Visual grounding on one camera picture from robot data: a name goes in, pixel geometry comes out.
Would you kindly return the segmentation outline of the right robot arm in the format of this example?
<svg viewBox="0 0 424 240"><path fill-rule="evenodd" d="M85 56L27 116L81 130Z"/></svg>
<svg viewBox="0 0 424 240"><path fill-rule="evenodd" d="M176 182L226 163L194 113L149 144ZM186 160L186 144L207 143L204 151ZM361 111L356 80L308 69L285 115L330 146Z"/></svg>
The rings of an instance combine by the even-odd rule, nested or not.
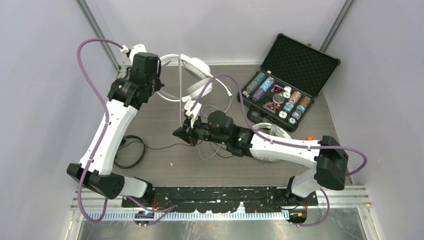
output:
<svg viewBox="0 0 424 240"><path fill-rule="evenodd" d="M321 140L296 140L258 132L238 126L222 111L211 113L206 122L187 117L173 136L191 146L198 141L225 145L237 157L273 158L300 164L308 168L301 175L292 176L285 198L291 205L299 205L309 194L326 188L341 191L345 188L348 154L340 149L331 136Z"/></svg>

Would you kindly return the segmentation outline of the large white grey headphones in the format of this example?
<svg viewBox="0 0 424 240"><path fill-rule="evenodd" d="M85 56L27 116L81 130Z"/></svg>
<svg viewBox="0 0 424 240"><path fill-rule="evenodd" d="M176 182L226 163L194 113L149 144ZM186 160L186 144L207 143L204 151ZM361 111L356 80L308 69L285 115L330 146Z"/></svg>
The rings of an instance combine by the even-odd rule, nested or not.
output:
<svg viewBox="0 0 424 240"><path fill-rule="evenodd" d="M281 128L280 126L277 126L274 123L260 122L260 123L254 124L252 127L259 132L263 132L271 136L281 137L285 139L292 138L288 132L286 132L283 128ZM255 156L254 158L257 160L261 160L265 163L281 161L281 159L278 159L275 157L267 157L267 156Z"/></svg>

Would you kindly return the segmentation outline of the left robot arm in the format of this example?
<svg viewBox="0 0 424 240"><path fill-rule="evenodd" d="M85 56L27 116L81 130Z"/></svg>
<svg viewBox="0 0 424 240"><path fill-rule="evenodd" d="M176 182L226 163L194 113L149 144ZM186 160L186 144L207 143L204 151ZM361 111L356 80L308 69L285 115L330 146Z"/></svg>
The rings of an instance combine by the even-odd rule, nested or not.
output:
<svg viewBox="0 0 424 240"><path fill-rule="evenodd" d="M67 167L66 172L72 179L110 200L131 196L141 207L148 207L153 202L149 182L119 175L112 170L129 124L142 104L164 86L160 75L161 60L158 55L139 52L133 56L129 78L118 78L111 84L105 103L107 111L92 143L79 163L71 163Z"/></svg>

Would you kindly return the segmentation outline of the small white headphones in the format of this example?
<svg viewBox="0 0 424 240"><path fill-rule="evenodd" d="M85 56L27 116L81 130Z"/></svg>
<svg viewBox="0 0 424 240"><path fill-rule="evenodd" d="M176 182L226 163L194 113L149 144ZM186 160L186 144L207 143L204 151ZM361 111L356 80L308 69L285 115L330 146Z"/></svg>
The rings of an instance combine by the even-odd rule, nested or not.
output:
<svg viewBox="0 0 424 240"><path fill-rule="evenodd" d="M183 87L187 87L185 91L182 91L182 96L173 96L163 90L156 92L164 100L185 103L188 100L195 100L204 88L206 88L204 95L211 92L212 86L205 87L205 84L213 75L210 67L204 61L197 57L172 53L161 56L160 61L162 69L170 62L177 61L181 65L181 72L186 73L185 75L181 74L181 84Z"/></svg>

